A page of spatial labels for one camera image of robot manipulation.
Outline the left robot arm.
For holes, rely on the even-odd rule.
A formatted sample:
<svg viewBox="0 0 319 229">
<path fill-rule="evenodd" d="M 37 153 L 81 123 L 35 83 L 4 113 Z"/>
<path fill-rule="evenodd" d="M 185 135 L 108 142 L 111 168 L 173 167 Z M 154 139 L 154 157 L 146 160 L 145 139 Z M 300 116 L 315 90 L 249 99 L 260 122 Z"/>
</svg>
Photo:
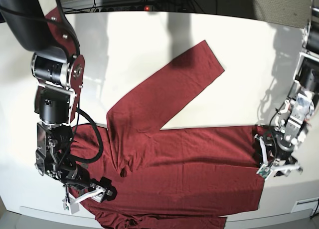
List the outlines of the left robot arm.
<svg viewBox="0 0 319 229">
<path fill-rule="evenodd" d="M 288 176 L 303 172 L 293 156 L 309 132 L 309 120 L 319 107 L 319 0 L 311 0 L 311 16 L 303 30 L 302 48 L 286 99 L 276 109 L 263 134 L 256 134 L 262 163 L 257 174 Z"/>
</svg>

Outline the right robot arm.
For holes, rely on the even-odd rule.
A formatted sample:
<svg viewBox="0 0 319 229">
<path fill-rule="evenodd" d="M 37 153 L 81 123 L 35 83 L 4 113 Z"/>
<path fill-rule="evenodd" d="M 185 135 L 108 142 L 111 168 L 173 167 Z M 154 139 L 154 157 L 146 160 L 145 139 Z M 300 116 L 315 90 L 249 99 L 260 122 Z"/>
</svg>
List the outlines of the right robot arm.
<svg viewBox="0 0 319 229">
<path fill-rule="evenodd" d="M 30 68 L 38 82 L 34 111 L 40 117 L 35 167 L 60 181 L 65 190 L 79 192 L 77 198 L 66 195 L 62 201 L 73 214 L 86 199 L 114 200 L 117 190 L 107 178 L 92 179 L 83 167 L 99 160 L 104 146 L 96 123 L 80 108 L 85 60 L 60 0 L 55 2 L 56 7 L 44 14 L 39 0 L 0 0 L 0 12 L 20 45 L 33 53 Z M 77 131 L 71 122 L 80 117 L 92 126 L 98 141 L 98 153 L 90 159 L 70 153 Z"/>
</svg>

